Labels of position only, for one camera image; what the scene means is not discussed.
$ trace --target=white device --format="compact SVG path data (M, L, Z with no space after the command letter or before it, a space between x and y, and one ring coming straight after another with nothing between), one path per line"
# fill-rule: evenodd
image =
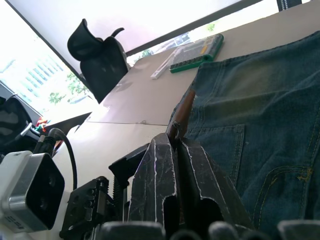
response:
M0 224L14 233L51 229L64 188L49 154L7 154L0 164Z

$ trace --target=jeans back pocket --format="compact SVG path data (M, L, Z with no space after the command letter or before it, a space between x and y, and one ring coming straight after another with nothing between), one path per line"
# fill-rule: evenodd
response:
M237 185L245 125L189 129L186 138L198 141L210 157Z

